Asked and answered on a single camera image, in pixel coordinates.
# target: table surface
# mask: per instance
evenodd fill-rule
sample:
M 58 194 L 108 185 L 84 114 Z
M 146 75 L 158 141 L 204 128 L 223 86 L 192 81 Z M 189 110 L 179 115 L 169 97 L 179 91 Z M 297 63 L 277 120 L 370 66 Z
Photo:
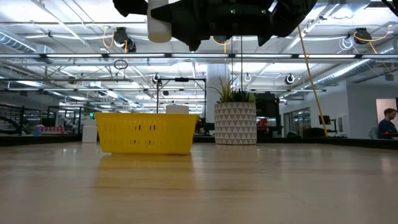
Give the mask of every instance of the table surface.
M 1 223 L 397 223 L 398 152 L 194 144 L 191 156 L 96 144 L 0 148 Z

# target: red object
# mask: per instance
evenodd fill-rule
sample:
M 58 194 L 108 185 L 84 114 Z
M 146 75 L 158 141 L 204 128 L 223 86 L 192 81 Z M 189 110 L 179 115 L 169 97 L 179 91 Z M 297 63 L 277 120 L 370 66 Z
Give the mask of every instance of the red object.
M 65 134 L 65 128 L 64 127 L 36 127 L 41 133 L 60 133 L 60 134 Z

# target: yellow basket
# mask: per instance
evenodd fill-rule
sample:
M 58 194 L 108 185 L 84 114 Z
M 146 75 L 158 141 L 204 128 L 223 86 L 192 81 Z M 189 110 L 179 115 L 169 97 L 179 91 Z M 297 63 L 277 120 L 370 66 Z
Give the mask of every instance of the yellow basket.
M 95 113 L 103 152 L 189 154 L 195 114 Z

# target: white geometric planter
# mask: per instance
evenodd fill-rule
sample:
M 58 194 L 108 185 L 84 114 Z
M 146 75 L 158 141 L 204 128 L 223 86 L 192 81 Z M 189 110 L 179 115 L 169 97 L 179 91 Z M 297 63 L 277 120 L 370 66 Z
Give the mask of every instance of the white geometric planter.
M 256 144 L 256 104 L 239 102 L 216 104 L 215 139 L 216 144 Z

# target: person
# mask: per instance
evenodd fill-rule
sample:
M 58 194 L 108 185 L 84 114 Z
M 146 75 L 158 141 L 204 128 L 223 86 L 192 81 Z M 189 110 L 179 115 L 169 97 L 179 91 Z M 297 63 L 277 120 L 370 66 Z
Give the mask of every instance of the person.
M 388 108 L 384 111 L 384 119 L 379 123 L 379 138 L 392 139 L 387 133 L 397 133 L 396 126 L 391 122 L 397 116 L 397 110 Z

